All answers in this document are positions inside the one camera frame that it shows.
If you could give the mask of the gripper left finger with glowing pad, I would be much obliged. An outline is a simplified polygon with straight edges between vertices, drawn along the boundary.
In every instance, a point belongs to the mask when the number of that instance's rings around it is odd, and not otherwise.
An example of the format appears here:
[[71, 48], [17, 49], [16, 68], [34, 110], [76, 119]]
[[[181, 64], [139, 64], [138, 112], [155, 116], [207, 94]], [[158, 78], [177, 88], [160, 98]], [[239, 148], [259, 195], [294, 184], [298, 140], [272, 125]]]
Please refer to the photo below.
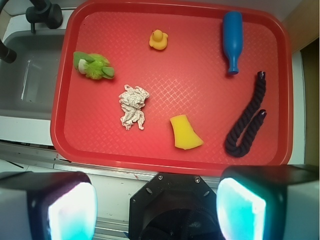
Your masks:
[[83, 172], [0, 174], [2, 240], [91, 240], [97, 214], [96, 189]]

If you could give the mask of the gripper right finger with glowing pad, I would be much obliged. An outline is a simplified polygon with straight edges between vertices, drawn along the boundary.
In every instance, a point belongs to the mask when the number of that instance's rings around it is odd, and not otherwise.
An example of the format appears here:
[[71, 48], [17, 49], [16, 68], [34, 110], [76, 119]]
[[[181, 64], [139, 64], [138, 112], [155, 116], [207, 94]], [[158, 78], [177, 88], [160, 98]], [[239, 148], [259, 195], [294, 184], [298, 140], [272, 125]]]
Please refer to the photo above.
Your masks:
[[236, 165], [216, 192], [226, 240], [318, 240], [320, 171], [312, 165]]

